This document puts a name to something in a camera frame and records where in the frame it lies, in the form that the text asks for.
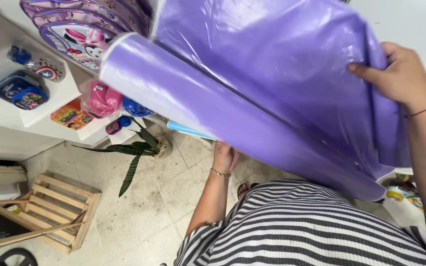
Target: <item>purple backpack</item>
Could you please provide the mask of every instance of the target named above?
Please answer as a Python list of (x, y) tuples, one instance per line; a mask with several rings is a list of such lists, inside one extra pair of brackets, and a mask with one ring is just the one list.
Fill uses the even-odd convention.
[(98, 72), (107, 42), (119, 33), (147, 36), (150, 9), (141, 0), (20, 0), (49, 45)]

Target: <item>purple plastic sheet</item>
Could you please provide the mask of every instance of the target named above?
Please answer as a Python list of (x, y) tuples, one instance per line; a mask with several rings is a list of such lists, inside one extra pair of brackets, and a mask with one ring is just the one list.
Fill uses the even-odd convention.
[(155, 43), (127, 34), (100, 78), (140, 104), (249, 156), (353, 197), (410, 166), (397, 103), (346, 71), (386, 58), (335, 0), (169, 0)]

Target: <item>wooden pallet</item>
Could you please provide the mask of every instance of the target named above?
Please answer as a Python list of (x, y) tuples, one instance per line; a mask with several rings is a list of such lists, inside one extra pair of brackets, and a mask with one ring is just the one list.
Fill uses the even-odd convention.
[(28, 221), (34, 231), (61, 224), (81, 223), (38, 237), (44, 243), (70, 253), (80, 249), (100, 197), (101, 193), (92, 193), (39, 174), (32, 190), (22, 199), (27, 201), (20, 203), (23, 211), (19, 216)]

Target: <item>person's left hand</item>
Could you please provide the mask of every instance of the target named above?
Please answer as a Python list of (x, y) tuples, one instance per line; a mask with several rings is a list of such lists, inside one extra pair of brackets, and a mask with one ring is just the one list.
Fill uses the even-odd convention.
[(240, 160), (240, 152), (225, 142), (216, 141), (213, 156), (213, 169), (221, 174), (229, 175)]

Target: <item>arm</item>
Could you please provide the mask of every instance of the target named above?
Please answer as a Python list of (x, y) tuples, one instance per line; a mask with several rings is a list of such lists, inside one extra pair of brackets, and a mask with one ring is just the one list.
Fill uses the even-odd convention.
[[(426, 109), (426, 72), (418, 55), (394, 43), (382, 43), (390, 66), (385, 71), (348, 65), (358, 77), (373, 83), (379, 91), (392, 100), (399, 101), (408, 115)], [(412, 167), (417, 188), (425, 206), (426, 222), (426, 111), (407, 118)]]
[[(228, 175), (238, 164), (240, 154), (224, 142), (216, 142), (213, 166), (217, 172)], [(221, 221), (226, 217), (226, 198), (229, 178), (210, 172), (202, 196), (193, 212), (186, 230), (187, 237), (193, 230), (205, 224)]]

